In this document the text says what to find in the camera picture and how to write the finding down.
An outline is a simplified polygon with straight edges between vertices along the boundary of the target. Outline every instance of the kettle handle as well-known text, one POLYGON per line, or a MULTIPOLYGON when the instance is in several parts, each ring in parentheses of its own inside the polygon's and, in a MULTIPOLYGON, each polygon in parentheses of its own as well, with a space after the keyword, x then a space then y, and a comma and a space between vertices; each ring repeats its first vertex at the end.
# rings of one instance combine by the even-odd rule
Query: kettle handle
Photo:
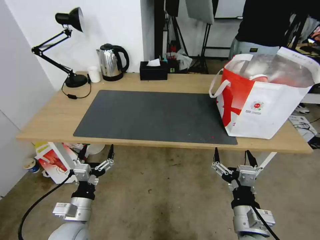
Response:
POLYGON ((123 53, 123 55, 126 59, 126 65, 124 67, 121 66, 121 71, 125 72, 129 67, 129 56, 128 56, 127 51, 123 47, 117 46, 117 45, 113 45, 113 49, 115 49, 117 52, 123 53))

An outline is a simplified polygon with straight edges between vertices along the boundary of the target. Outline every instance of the shoe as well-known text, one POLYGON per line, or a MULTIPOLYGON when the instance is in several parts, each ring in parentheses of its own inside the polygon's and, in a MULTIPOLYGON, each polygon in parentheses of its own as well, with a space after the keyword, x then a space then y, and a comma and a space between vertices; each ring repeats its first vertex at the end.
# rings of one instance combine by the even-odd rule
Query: shoe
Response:
POLYGON ((299 113, 304 113, 304 114, 307 114, 310 112, 310 110, 308 108, 306 108, 306 105, 304 105, 304 103, 299 103, 299 105, 296 107, 295 111, 297 111, 299 113))

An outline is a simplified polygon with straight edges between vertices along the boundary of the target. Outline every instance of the black desk lamp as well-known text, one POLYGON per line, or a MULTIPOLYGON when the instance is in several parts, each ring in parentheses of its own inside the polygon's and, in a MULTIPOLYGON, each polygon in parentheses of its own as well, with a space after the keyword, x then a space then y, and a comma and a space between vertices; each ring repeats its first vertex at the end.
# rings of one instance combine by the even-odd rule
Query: black desk lamp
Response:
POLYGON ((75 74, 73 72, 73 70, 69 67, 63 66, 55 61, 53 61, 51 58, 48 58, 47 56, 45 56, 43 53, 45 51, 47 51, 48 49, 54 47, 55 45, 63 42, 64 40, 68 39, 71 37, 71 32, 72 30, 68 28, 69 25, 73 26, 75 29, 77 29, 80 32, 83 32, 83 15, 82 15, 82 11, 81 8, 77 7, 73 10, 71 10, 71 12, 69 14, 67 13, 57 13, 56 16, 56 21, 57 23, 62 24, 62 26, 64 27, 64 30, 59 33, 58 35, 50 38, 48 41, 45 41, 44 43, 41 43, 40 45, 33 47, 32 48, 32 52, 43 58, 44 60, 48 61, 49 63, 53 64, 54 66, 60 68, 62 71, 66 72, 68 74, 67 79, 65 80, 65 84, 67 85, 67 87, 80 87, 84 84, 87 83, 87 77, 84 75, 78 75, 75 74), (48 42, 52 41, 53 39, 59 37, 60 35, 67 35, 64 39, 61 39, 60 41, 50 44, 50 45, 46 45, 48 42))

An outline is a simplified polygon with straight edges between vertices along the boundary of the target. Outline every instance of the stainless steel kettle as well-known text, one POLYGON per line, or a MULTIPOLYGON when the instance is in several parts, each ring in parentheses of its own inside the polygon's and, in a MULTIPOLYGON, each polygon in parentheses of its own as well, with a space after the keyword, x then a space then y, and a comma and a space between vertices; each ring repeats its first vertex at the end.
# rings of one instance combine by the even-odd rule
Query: stainless steel kettle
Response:
POLYGON ((126 50, 123 47, 104 44, 97 49, 99 56, 99 62, 102 72, 102 77, 106 81, 117 81, 123 77, 123 73, 129 67, 129 56, 126 50), (122 67, 121 58, 119 52, 123 53, 126 59, 126 66, 122 67))

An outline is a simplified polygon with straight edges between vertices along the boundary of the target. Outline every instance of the concrete floor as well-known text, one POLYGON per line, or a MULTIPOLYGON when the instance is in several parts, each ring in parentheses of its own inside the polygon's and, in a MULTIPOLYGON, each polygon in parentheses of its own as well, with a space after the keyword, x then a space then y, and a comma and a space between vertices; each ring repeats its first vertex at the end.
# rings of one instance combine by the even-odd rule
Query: concrete floor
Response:
MULTIPOLYGON (((320 117, 310 106, 309 120, 320 117)), ((313 124, 320 131, 320 121, 313 124)), ((101 162, 108 146, 90 161, 101 162)), ((89 224, 91 239, 235 240, 232 194, 211 170, 213 151, 115 146, 115 165, 100 178, 89 224)), ((280 239, 317 239, 320 232, 320 150, 277 154, 259 175, 257 201, 276 219, 280 239)), ((226 166, 243 164, 244 152, 221 151, 226 166)), ((25 211, 55 184, 27 173, 0 201, 0 239, 17 239, 25 211)), ((62 220, 56 202, 69 202, 76 190, 66 184, 49 195, 26 219, 23 235, 47 239, 62 220)))

